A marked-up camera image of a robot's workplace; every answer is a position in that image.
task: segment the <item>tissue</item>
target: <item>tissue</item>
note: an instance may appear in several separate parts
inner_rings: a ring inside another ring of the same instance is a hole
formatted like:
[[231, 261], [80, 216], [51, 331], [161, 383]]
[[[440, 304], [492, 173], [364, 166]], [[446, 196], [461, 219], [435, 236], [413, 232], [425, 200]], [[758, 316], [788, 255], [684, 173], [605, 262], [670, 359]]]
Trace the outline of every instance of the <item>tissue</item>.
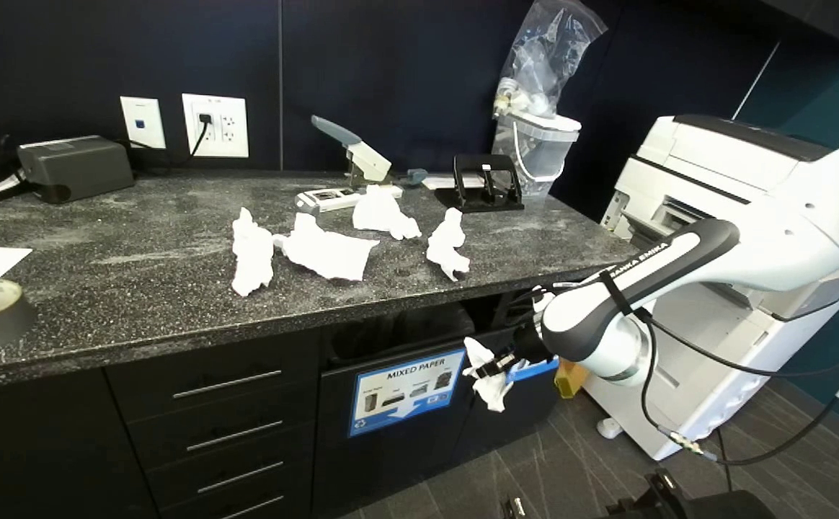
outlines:
[[272, 285], [273, 236], [262, 225], [256, 225], [246, 209], [233, 223], [233, 255], [237, 255], [233, 291], [239, 297], [249, 297], [262, 285]]
[[370, 186], [358, 200], [352, 225], [360, 232], [384, 232], [396, 241], [422, 241], [417, 223], [402, 215], [396, 190], [381, 186]]
[[285, 261], [325, 277], [325, 279], [364, 279], [364, 268], [374, 241], [355, 241], [324, 232], [312, 215], [296, 215], [293, 232], [278, 236]]
[[458, 255], [456, 248], [463, 245], [463, 215], [449, 209], [443, 223], [426, 241], [426, 261], [438, 262], [440, 272], [456, 284], [456, 274], [471, 274], [471, 258]]
[[[463, 350], [472, 369], [497, 362], [497, 354], [472, 339], [463, 339]], [[489, 412], [504, 412], [504, 395], [511, 392], [511, 388], [514, 380], [507, 380], [507, 375], [500, 372], [489, 379], [475, 379], [472, 392], [484, 401]]]

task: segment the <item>wall outlet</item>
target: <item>wall outlet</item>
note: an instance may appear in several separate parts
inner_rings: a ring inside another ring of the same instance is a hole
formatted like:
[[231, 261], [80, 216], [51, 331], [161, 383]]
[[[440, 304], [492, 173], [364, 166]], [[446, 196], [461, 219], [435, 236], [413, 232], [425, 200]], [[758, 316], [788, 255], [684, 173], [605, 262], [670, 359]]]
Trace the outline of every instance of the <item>wall outlet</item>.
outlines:
[[187, 150], [214, 160], [249, 160], [246, 99], [182, 95]]
[[122, 95], [129, 147], [164, 150], [164, 128], [158, 99]]

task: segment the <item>countertop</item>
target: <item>countertop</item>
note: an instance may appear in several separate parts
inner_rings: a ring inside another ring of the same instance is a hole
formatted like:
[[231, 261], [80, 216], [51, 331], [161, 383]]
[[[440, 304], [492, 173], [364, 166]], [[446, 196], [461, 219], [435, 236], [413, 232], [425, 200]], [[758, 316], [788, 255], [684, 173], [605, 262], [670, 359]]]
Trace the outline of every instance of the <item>countertop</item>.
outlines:
[[[272, 235], [288, 235], [293, 194], [318, 186], [328, 181], [210, 173], [141, 180], [68, 206], [37, 194], [2, 200], [0, 245], [31, 248], [7, 279], [27, 290], [37, 323], [21, 344], [0, 344], [0, 383], [577, 279], [631, 255], [562, 202], [540, 200], [525, 210], [468, 215], [461, 255], [472, 268], [449, 284], [425, 261], [425, 241], [355, 232], [341, 210], [321, 225], [381, 241], [364, 284], [321, 279], [273, 255], [273, 284], [237, 297], [231, 223], [239, 209]], [[402, 209], [425, 236], [443, 216], [430, 190], [406, 190]]]

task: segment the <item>label sticker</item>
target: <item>label sticker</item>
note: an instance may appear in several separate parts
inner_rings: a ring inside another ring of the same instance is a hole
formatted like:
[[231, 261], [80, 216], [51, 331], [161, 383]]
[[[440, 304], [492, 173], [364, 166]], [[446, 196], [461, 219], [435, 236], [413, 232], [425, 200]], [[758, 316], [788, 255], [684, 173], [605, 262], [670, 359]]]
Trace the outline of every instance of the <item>label sticker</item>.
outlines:
[[358, 375], [348, 439], [443, 411], [461, 379], [463, 350]]

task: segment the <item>drawer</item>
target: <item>drawer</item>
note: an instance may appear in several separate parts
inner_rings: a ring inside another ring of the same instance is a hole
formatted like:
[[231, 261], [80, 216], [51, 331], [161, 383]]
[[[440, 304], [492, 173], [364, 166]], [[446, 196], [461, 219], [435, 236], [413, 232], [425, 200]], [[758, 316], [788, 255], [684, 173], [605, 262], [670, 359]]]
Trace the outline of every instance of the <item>drawer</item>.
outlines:
[[161, 519], [305, 519], [312, 517], [309, 483], [249, 483], [221, 494], [161, 507]]
[[123, 421], [246, 392], [285, 392], [318, 379], [318, 331], [278, 336], [107, 369]]
[[136, 454], [148, 470], [191, 455], [283, 439], [288, 431], [312, 431], [314, 383], [293, 392], [252, 392], [210, 408], [191, 408], [129, 427]]
[[158, 507], [194, 500], [217, 500], [220, 494], [262, 489], [279, 491], [285, 483], [309, 483], [312, 431], [285, 431], [272, 441], [249, 441], [243, 448], [197, 455], [164, 470], [149, 470], [149, 489]]

